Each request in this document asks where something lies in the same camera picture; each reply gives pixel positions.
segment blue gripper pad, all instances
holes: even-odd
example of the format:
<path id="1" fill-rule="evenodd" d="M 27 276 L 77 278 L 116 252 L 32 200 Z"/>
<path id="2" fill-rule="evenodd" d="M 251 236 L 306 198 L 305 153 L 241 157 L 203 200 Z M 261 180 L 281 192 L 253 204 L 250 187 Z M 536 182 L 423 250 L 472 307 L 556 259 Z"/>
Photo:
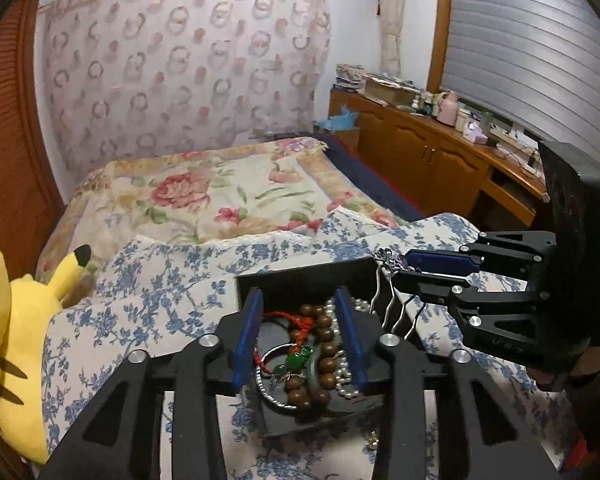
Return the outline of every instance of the blue gripper pad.
<path id="1" fill-rule="evenodd" d="M 234 351 L 234 378 L 232 383 L 239 390 L 249 380 L 251 365 L 253 364 L 253 349 L 262 323 L 264 300 L 262 291 L 253 287 L 244 302 L 242 313 L 244 314 L 244 326 L 238 338 L 238 344 Z"/>
<path id="2" fill-rule="evenodd" d="M 441 254 L 436 251 L 412 249 L 402 256 L 402 262 L 405 266 L 414 267 L 422 272 L 451 276 L 468 276 L 480 270 L 480 265 L 467 254 Z"/>
<path id="3" fill-rule="evenodd" d="M 368 355 L 365 354 L 358 338 L 356 323 L 353 319 L 355 311 L 351 303 L 351 296 L 346 288 L 341 287 L 336 290 L 334 299 L 340 336 L 349 362 L 349 370 L 351 370 L 351 382 L 362 389 L 366 386 Z"/>

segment blue floral bedsheet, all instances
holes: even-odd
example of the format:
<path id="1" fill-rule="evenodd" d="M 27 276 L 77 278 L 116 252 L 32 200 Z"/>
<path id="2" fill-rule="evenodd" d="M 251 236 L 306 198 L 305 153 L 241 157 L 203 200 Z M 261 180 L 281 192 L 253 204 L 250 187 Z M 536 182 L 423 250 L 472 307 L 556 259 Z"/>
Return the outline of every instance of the blue floral bedsheet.
<path id="1" fill-rule="evenodd" d="M 285 269 L 369 256 L 377 248 L 449 249 L 475 240 L 468 221 L 442 214 L 408 226 L 387 228 L 343 208 L 334 210 L 315 237 L 293 232 L 250 235 L 198 246 L 170 246 L 138 237 L 103 269 L 96 295 L 55 316 L 47 329 L 42 409 L 52 452 L 80 410 L 117 364 L 135 348 L 151 355 L 181 350 L 212 332 L 219 319 L 238 308 L 233 278 L 261 269 Z M 483 290 L 520 290 L 525 283 L 494 274 L 472 276 Z M 421 304 L 408 306 L 413 318 Z M 461 334 L 446 308 L 429 305 L 418 334 L 429 352 L 461 348 Z M 573 418 L 564 394 L 540 392 L 523 367 L 472 351 L 531 426 L 555 465 L 570 448 Z M 173 394 L 163 409 L 161 478 L 171 479 Z M 437 478 L 435 399 L 426 393 L 427 477 Z M 376 452 L 366 438 L 373 415 L 328 428 L 262 439 L 244 396 L 218 397 L 222 446 L 229 478 L 343 479 L 371 477 Z"/>

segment red string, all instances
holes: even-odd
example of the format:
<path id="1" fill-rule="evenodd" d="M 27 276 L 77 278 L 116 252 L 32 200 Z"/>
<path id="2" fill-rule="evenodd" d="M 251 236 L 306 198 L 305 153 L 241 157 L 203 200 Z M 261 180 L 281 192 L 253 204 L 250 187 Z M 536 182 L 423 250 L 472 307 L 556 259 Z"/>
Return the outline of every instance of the red string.
<path id="1" fill-rule="evenodd" d="M 314 327 L 314 320 L 311 317 L 301 317 L 301 316 L 292 316 L 288 312 L 282 312 L 281 310 L 275 310 L 273 312 L 265 312 L 265 317 L 286 317 L 289 321 L 294 323 L 300 329 L 300 333 L 298 338 L 296 338 L 296 346 L 294 348 L 294 352 L 299 352 L 302 342 L 306 340 L 309 335 L 309 331 Z M 253 352 L 253 360 L 256 365 L 262 370 L 264 373 L 273 375 L 273 372 L 269 370 L 262 360 L 262 357 L 258 354 L 258 351 Z"/>
<path id="2" fill-rule="evenodd" d="M 314 327 L 314 320 L 310 317 L 292 316 L 288 312 L 282 312 L 280 310 L 274 310 L 273 312 L 265 312 L 265 317 L 279 316 L 286 317 L 289 321 L 292 321 L 298 328 L 302 330 L 311 330 Z"/>
<path id="3" fill-rule="evenodd" d="M 266 374 L 273 375 L 273 372 L 265 366 L 264 361 L 262 360 L 262 357 L 260 357 L 260 354 L 258 354 L 257 350 L 253 351 L 253 360 L 256 361 L 256 365 L 258 368 L 260 368 L 260 370 Z"/>

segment window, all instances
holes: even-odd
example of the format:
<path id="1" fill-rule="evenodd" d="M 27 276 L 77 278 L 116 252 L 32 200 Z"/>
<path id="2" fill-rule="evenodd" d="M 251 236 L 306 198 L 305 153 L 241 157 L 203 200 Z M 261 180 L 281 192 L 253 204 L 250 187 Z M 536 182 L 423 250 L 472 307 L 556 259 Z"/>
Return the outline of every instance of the window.
<path id="1" fill-rule="evenodd" d="M 452 0 L 442 85 L 600 160 L 600 19 L 586 0 Z"/>

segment wooden wardrobe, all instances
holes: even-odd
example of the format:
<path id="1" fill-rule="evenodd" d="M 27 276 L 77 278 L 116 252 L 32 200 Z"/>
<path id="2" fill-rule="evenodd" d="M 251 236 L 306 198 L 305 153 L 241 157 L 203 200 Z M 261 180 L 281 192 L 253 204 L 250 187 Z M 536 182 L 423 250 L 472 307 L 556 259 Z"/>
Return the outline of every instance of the wooden wardrobe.
<path id="1" fill-rule="evenodd" d="M 0 250 L 10 278 L 33 273 L 62 213 L 40 134 L 33 84 L 38 0 L 14 0 L 0 20 Z M 28 478 L 0 438 L 0 480 Z"/>

